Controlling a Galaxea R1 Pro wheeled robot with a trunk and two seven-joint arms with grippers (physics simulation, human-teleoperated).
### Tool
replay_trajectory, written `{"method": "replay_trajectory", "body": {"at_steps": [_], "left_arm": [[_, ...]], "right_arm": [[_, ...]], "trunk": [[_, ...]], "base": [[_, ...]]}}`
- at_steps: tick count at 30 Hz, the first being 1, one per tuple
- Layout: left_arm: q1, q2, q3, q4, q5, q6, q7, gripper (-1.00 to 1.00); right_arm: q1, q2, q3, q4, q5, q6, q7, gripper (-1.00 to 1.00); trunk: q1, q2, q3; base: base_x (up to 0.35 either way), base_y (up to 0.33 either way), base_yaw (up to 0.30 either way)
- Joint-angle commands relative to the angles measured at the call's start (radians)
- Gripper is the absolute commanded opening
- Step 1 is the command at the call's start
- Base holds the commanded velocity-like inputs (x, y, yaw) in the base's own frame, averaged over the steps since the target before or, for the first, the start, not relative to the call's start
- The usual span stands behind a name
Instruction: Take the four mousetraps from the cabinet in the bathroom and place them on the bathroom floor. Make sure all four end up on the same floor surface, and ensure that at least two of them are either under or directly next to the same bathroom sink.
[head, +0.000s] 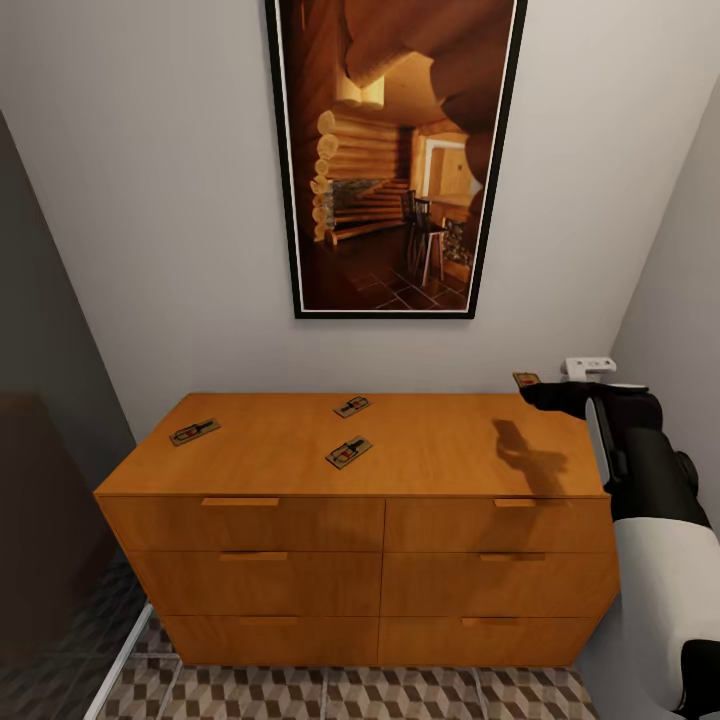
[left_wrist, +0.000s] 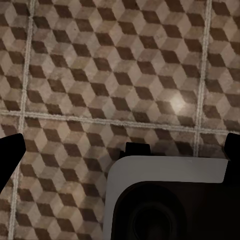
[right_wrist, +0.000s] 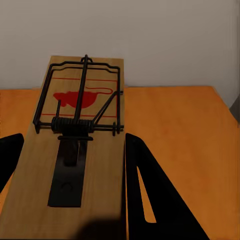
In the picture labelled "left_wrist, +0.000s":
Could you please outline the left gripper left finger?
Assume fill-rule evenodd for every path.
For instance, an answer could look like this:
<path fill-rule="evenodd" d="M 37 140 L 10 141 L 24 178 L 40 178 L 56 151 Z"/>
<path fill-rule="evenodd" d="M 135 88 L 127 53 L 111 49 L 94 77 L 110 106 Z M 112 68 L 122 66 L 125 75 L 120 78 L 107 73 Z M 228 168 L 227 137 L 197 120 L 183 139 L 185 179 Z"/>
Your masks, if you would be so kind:
<path fill-rule="evenodd" d="M 26 152 L 22 133 L 0 138 L 0 193 Z"/>

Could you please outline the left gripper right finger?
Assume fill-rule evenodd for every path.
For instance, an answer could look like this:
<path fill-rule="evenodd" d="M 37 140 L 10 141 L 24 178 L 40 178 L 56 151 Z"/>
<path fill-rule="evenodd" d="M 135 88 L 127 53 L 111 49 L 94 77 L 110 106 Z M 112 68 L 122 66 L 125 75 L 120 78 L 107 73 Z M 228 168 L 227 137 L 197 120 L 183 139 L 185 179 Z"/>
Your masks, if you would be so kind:
<path fill-rule="evenodd" d="M 240 135 L 229 133 L 227 135 L 224 151 L 240 173 Z"/>

